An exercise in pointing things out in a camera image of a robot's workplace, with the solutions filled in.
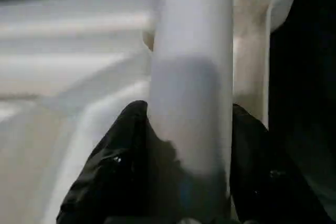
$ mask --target white plastic tube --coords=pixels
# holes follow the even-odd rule
[[[157,136],[152,214],[206,221],[228,202],[232,0],[161,0],[159,12],[148,109]]]

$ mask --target white plastic part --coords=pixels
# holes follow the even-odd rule
[[[269,40],[293,0],[234,0],[234,102],[268,126]]]
[[[160,139],[150,142],[152,205],[160,216],[207,221],[227,203],[232,0],[161,0],[159,9],[148,110]],[[167,145],[175,157],[163,155]]]

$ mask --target white curved plastic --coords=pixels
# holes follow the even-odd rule
[[[0,97],[52,96],[143,47],[158,0],[0,2]]]
[[[161,216],[206,221],[227,203],[232,0],[161,0],[159,9],[148,111],[160,139],[150,145],[158,166],[152,204]],[[162,155],[162,141],[175,149],[178,167]]]
[[[268,126],[270,33],[293,0],[234,0],[234,102]]]

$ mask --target white cylinder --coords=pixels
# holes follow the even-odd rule
[[[232,0],[161,0],[148,116],[152,214],[207,221],[227,207]]]

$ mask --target white pipe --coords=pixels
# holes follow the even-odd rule
[[[149,148],[151,210],[206,221],[228,202],[232,0],[161,0],[159,11],[148,109],[160,139]]]

